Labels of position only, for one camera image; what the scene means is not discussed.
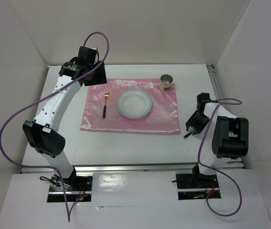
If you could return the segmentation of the gold fork dark handle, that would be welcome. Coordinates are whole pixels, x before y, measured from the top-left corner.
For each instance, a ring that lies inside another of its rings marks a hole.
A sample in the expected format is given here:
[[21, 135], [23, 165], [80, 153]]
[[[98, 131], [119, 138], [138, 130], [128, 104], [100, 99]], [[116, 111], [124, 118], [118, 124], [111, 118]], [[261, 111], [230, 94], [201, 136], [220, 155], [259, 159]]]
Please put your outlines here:
[[102, 114], [102, 118], [105, 118], [106, 117], [106, 110], [107, 110], [107, 100], [109, 98], [109, 91], [106, 90], [104, 92], [104, 99], [105, 99], [105, 102], [104, 102], [104, 107], [103, 107], [103, 114]]

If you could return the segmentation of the small metal cup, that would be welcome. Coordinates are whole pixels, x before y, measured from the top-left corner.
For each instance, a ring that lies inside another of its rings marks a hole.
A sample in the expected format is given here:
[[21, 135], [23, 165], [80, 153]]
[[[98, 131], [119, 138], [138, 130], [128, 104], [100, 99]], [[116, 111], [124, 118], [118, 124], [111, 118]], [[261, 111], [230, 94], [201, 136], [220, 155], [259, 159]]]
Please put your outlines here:
[[173, 77], [169, 74], [163, 74], [160, 77], [160, 89], [162, 91], [169, 91], [173, 83]]

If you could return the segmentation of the pink rose satin cloth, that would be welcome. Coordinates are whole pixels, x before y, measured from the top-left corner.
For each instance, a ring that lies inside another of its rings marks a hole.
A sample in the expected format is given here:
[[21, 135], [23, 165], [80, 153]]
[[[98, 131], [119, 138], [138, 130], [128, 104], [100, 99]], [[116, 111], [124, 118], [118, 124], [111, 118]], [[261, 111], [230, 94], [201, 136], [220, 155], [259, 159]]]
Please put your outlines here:
[[[150, 95], [152, 108], [144, 117], [130, 119], [118, 112], [116, 100], [128, 89], [141, 89]], [[102, 118], [106, 90], [109, 91], [109, 98], [106, 117]], [[171, 85], [169, 91], [162, 91], [159, 79], [148, 78], [108, 79], [106, 84], [89, 86], [80, 129], [99, 132], [178, 134], [180, 130], [175, 85]]]

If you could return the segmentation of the white round plate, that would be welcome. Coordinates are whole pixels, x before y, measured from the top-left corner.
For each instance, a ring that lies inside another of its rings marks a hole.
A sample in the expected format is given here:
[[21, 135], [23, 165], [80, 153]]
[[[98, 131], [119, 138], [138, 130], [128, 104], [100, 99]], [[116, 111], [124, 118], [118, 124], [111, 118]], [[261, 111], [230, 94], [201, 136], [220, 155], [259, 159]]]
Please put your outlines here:
[[140, 89], [128, 89], [123, 91], [116, 100], [118, 112], [130, 119], [142, 118], [152, 108], [150, 95]]

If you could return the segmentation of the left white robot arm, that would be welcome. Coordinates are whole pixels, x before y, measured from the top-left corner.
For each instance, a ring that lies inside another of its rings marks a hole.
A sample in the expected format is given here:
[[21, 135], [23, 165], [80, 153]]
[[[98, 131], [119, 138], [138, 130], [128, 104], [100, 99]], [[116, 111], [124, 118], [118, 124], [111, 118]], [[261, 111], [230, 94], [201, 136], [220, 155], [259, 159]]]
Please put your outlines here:
[[42, 110], [32, 121], [25, 121], [22, 129], [29, 145], [40, 153], [54, 168], [54, 176], [65, 190], [78, 190], [86, 180], [76, 175], [64, 147], [66, 140], [58, 132], [61, 120], [74, 95], [84, 86], [106, 83], [105, 68], [102, 64], [96, 71], [80, 77], [100, 63], [96, 48], [81, 46], [78, 56], [64, 63], [54, 87], [56, 95], [47, 99]]

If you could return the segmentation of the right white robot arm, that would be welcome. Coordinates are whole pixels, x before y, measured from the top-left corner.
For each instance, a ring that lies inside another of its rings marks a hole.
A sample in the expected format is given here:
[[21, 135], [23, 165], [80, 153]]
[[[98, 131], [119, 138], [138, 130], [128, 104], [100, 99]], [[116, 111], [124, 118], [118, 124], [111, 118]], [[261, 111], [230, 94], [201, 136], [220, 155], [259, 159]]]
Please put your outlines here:
[[208, 187], [219, 169], [248, 153], [249, 121], [230, 113], [223, 103], [222, 99], [212, 100], [209, 93], [200, 93], [197, 108], [185, 124], [184, 138], [203, 133], [191, 175], [196, 188]]

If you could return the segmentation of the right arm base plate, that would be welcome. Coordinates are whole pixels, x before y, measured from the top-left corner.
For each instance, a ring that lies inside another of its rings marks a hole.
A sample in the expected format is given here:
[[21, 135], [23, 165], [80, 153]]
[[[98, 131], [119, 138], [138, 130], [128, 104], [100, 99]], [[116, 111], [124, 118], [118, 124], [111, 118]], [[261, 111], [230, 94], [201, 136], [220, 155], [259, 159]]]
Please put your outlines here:
[[221, 198], [221, 192], [216, 175], [206, 176], [191, 172], [176, 172], [172, 181], [177, 186], [179, 200], [199, 200]]

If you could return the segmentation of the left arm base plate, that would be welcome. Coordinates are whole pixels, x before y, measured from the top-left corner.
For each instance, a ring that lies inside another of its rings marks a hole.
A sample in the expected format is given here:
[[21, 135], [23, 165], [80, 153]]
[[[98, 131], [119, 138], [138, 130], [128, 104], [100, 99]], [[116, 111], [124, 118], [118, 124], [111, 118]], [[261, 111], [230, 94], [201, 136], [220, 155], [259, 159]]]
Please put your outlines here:
[[40, 176], [41, 181], [49, 182], [48, 203], [64, 202], [63, 187], [66, 190], [67, 202], [91, 202], [93, 176], [80, 176], [75, 185], [62, 184], [60, 179], [52, 175], [51, 178]]

